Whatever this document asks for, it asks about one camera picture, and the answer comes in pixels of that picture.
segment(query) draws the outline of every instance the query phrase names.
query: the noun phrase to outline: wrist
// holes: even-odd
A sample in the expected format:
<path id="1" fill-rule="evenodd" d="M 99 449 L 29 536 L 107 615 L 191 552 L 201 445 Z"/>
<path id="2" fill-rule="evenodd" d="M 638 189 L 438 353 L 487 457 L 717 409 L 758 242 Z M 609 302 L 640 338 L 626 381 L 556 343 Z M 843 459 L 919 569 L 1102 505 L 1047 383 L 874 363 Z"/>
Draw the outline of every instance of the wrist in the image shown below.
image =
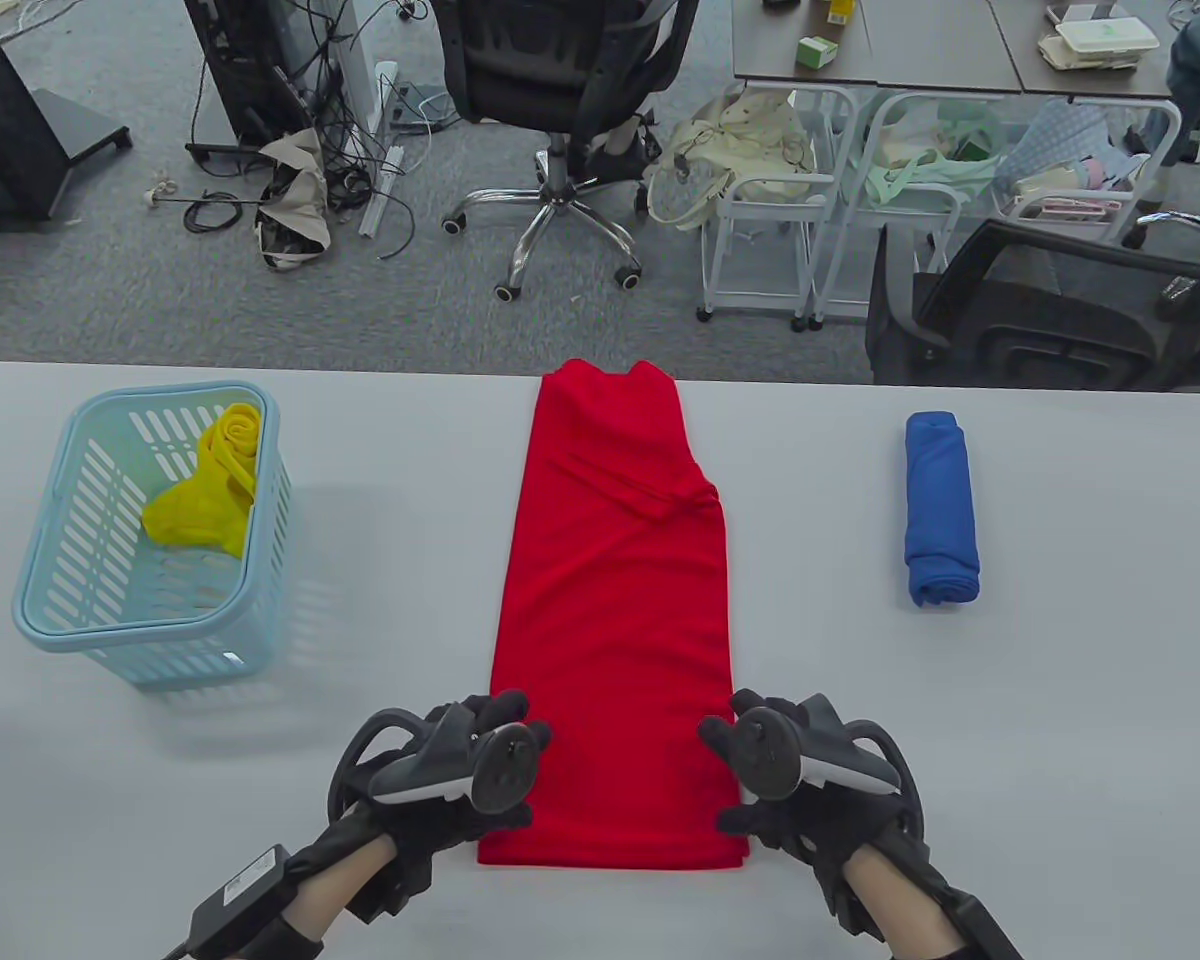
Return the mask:
<path id="1" fill-rule="evenodd" d="M 373 836 L 344 859 L 299 883 L 296 899 L 284 908 L 284 919 L 308 941 L 320 941 L 361 887 L 390 864 L 395 854 L 390 836 Z"/>

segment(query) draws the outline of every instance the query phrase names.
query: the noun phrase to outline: power adapter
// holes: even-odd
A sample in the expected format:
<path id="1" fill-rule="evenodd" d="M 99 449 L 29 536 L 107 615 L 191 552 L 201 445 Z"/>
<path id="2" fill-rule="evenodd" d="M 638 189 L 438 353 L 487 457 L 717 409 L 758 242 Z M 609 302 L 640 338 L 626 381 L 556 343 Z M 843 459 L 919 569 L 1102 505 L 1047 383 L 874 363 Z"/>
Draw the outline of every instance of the power adapter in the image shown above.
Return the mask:
<path id="1" fill-rule="evenodd" d="M 284 876 L 288 859 L 277 844 L 222 884 L 197 906 L 182 949 L 194 960 L 226 960 L 247 947 L 298 896 Z"/>

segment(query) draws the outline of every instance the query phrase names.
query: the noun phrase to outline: plastic laundry basket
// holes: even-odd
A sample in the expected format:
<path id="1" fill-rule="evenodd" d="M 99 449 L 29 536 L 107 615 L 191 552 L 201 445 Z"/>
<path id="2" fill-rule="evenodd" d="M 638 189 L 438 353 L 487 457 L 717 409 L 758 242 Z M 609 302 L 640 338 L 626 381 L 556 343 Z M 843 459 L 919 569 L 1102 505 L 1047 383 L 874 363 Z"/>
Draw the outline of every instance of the plastic laundry basket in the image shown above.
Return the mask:
<path id="1" fill-rule="evenodd" d="M 158 547 L 142 529 L 143 508 L 192 475 L 199 436 L 230 403 L 262 413 L 244 558 Z M 245 383 L 115 390 L 76 410 L 14 594 L 19 630 L 144 690 L 222 684 L 265 667 L 289 524 L 277 436 L 280 408 Z"/>

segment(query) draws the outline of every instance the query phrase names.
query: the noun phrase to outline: canvas bag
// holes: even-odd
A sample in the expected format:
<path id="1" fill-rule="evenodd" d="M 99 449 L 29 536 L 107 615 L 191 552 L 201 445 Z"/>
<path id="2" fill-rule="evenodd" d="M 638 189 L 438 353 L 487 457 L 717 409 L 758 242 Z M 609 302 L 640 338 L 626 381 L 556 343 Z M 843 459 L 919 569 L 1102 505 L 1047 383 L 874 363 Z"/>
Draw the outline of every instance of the canvas bag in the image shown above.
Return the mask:
<path id="1" fill-rule="evenodd" d="M 276 161 L 275 175 L 262 191 L 253 217 L 258 251 L 272 270 L 298 270 L 329 250 L 332 241 L 325 221 L 329 186 L 320 138 L 305 128 L 268 143 L 258 154 Z"/>
<path id="2" fill-rule="evenodd" d="M 996 178 L 1007 137 L 989 106 L 914 100 L 898 104 L 896 110 L 901 113 L 883 118 L 866 173 L 866 193 L 874 204 L 892 204 L 911 184 L 946 184 L 970 202 Z M 985 158 L 952 158 L 966 143 Z"/>
<path id="3" fill-rule="evenodd" d="M 649 215 L 659 223 L 691 230 L 712 217 L 715 200 L 738 182 L 764 174 L 816 173 L 809 134 L 790 90 L 731 90 L 702 106 L 688 120 L 677 124 L 659 163 L 646 170 L 649 180 Z M 680 212 L 661 215 L 667 204 L 664 193 L 683 192 L 690 184 L 692 196 L 677 205 Z M 809 192 L 806 182 L 752 180 L 737 196 L 745 202 L 791 204 Z"/>

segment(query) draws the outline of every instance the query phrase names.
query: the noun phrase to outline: table surface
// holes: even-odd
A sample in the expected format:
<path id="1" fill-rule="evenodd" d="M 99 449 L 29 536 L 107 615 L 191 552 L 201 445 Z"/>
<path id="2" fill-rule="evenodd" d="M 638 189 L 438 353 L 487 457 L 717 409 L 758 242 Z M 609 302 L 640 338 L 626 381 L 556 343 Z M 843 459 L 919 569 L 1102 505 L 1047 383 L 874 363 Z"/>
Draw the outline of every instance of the table surface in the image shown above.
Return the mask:
<path id="1" fill-rule="evenodd" d="M 1040 55 L 1040 37 L 1054 30 L 1044 10 L 1052 0 L 986 0 L 1004 36 L 1026 94 L 1168 100 L 1168 50 L 1176 32 L 1163 0 L 1120 0 L 1159 38 L 1159 47 L 1133 70 L 1054 70 Z"/>
<path id="2" fill-rule="evenodd" d="M 829 26 L 826 0 L 768 10 L 733 0 L 733 77 L 760 82 L 870 83 L 908 90 L 1016 94 L 1018 74 L 985 0 L 859 0 L 847 26 Z M 827 67 L 796 62 L 800 37 L 841 44 Z"/>
<path id="3" fill-rule="evenodd" d="M 138 695 L 41 653 L 10 594 L 66 412 L 112 388 L 242 376 L 294 482 L 292 652 L 265 680 Z M 0 364 L 0 958 L 161 956 L 386 706 L 482 689 L 538 382 Z M 1200 958 L 1200 396 L 684 383 L 722 496 L 738 684 L 826 691 L 892 731 L 934 859 L 1022 955 Z M 968 436 L 983 595 L 919 612 L 904 421 Z M 805 868 L 480 868 L 460 850 L 326 955 L 878 958 Z"/>
<path id="4" fill-rule="evenodd" d="M 733 0 L 733 77 L 751 82 L 878 84 L 907 90 L 1165 100 L 1174 29 L 1158 0 L 1129 0 L 1160 40 L 1135 70 L 1054 70 L 1036 42 L 1051 0 L 859 0 L 847 26 L 828 26 L 826 0 L 768 10 Z M 827 67 L 796 62 L 800 37 L 841 44 Z"/>

